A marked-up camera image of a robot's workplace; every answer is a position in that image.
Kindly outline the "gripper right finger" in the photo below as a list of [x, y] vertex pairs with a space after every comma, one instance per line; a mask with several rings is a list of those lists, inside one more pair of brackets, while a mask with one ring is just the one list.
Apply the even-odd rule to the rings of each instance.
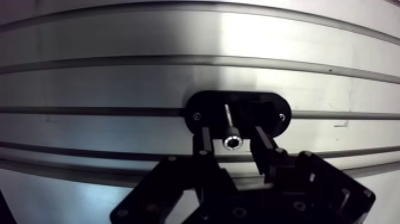
[[260, 126], [250, 148], [264, 182], [272, 185], [273, 214], [281, 222], [363, 223], [376, 200], [374, 192], [318, 155], [289, 155]]

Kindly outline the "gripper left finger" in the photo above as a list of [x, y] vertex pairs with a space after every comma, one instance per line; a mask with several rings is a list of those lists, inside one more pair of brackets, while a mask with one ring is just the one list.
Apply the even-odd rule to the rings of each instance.
[[185, 190], [194, 189], [199, 207], [185, 223], [217, 223], [227, 211], [229, 198], [237, 193], [232, 178], [214, 155], [208, 127], [192, 138], [190, 157], [161, 160], [111, 212], [112, 223], [165, 223]]

